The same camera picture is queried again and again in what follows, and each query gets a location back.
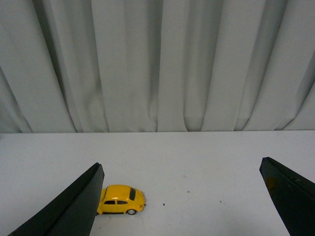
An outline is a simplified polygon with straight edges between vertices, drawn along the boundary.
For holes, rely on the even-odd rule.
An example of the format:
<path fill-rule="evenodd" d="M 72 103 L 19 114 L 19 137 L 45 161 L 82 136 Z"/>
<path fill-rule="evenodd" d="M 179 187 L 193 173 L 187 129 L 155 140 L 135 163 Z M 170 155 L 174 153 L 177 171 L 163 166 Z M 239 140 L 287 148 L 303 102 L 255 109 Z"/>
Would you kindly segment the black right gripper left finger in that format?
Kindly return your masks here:
<path fill-rule="evenodd" d="M 98 208 L 104 171 L 93 164 L 11 236 L 88 236 Z"/>

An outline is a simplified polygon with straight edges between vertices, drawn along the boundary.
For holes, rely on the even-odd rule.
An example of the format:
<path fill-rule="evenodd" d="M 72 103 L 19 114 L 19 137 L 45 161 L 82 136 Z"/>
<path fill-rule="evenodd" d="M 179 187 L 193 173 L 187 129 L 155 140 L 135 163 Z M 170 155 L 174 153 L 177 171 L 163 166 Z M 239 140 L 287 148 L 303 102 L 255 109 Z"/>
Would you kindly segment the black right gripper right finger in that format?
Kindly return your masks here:
<path fill-rule="evenodd" d="M 289 234 L 313 236 L 315 184 L 271 157 L 262 158 L 259 171 Z"/>

